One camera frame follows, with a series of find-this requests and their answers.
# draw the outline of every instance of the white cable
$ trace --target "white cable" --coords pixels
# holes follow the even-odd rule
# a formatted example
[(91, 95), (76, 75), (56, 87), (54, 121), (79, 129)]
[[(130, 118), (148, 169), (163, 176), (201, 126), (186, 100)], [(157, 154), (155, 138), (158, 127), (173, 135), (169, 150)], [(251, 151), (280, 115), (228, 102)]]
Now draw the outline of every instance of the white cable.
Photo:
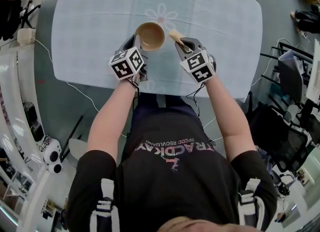
[[(48, 55), (49, 55), (49, 58), (50, 58), (50, 61), (51, 61), (51, 63), (53, 63), (49, 49), (47, 49), (47, 48), (45, 47), (45, 45), (43, 45), (40, 41), (38, 41), (38, 40), (36, 40), (36, 39), (35, 39), (35, 41), (38, 42), (38, 43), (40, 43), (40, 44), (47, 50)], [(96, 107), (94, 101), (93, 101), (90, 97), (88, 97), (85, 93), (83, 93), (81, 90), (77, 89), (75, 86), (69, 84), (68, 82), (65, 82), (65, 83), (67, 83), (70, 87), (73, 87), (74, 89), (76, 89), (77, 91), (79, 91), (79, 92), (80, 92), (81, 94), (83, 94), (86, 98), (90, 99), (91, 102), (92, 102), (92, 104), (93, 104), (93, 107), (96, 109), (97, 112), (99, 112), (99, 110), (98, 110), (98, 108)]]
[(203, 127), (203, 129), (205, 129), (210, 123), (212, 123), (212, 122), (215, 120), (215, 118), (216, 118), (216, 116), (214, 117), (214, 119), (212, 119), (210, 122), (208, 122), (208, 123), (206, 124), (206, 126)]
[(305, 48), (301, 45), (301, 43), (299, 43), (298, 45), (296, 45), (295, 48), (296, 48), (297, 46), (299, 46), (299, 45), (302, 47), (303, 50), (305, 50)]
[(214, 139), (213, 141), (217, 141), (217, 140), (219, 140), (219, 139), (222, 139), (223, 137), (221, 137), (221, 138), (217, 138), (217, 139)]
[(92, 100), (90, 97), (88, 97), (88, 96), (87, 96), (86, 94), (84, 94), (82, 91), (80, 91), (79, 89), (77, 89), (75, 86), (69, 84), (68, 82), (66, 82), (66, 83), (67, 83), (70, 87), (75, 88), (77, 91), (79, 91), (81, 94), (83, 94), (86, 98), (90, 99), (91, 102), (92, 102), (92, 104), (93, 104), (93, 107), (96, 109), (97, 112), (99, 112), (99, 110), (98, 110), (97, 107), (95, 106), (95, 103), (93, 102), (93, 100)]

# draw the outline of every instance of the backpack strap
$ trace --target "backpack strap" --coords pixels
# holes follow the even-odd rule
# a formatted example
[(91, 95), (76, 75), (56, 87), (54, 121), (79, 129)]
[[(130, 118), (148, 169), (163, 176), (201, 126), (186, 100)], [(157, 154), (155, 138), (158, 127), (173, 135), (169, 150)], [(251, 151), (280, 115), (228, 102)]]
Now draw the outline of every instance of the backpack strap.
[(101, 180), (103, 199), (97, 202), (90, 216), (90, 232), (120, 231), (118, 209), (114, 205), (114, 182), (110, 179)]
[(253, 226), (261, 230), (265, 217), (265, 204), (263, 200), (255, 196), (255, 190), (260, 179), (251, 178), (245, 190), (239, 193), (238, 213), (239, 224)]

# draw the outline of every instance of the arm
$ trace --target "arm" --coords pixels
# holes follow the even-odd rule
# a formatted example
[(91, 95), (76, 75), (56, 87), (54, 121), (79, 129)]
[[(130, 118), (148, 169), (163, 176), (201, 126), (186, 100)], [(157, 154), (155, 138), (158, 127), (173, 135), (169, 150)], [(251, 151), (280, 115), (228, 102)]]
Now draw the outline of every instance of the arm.
[(87, 151), (101, 150), (117, 161), (118, 140), (127, 121), (136, 88), (122, 80), (98, 112), (90, 129)]
[(223, 136), (227, 159), (231, 162), (243, 152), (256, 150), (245, 114), (222, 82), (213, 76), (205, 85)]

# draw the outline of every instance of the desk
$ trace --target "desk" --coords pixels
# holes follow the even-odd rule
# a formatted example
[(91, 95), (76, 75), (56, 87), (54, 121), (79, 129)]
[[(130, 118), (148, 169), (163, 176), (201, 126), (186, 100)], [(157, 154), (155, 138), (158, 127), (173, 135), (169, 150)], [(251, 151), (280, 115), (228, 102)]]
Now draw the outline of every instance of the desk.
[[(167, 34), (198, 38), (213, 54), (217, 74), (234, 98), (248, 95), (259, 61), (262, 12), (255, 0), (58, 0), (51, 50), (57, 79), (103, 88), (118, 84), (109, 58), (144, 22)], [(183, 71), (171, 39), (148, 54), (140, 91), (185, 96), (199, 85)], [(197, 96), (208, 97), (206, 90)]]

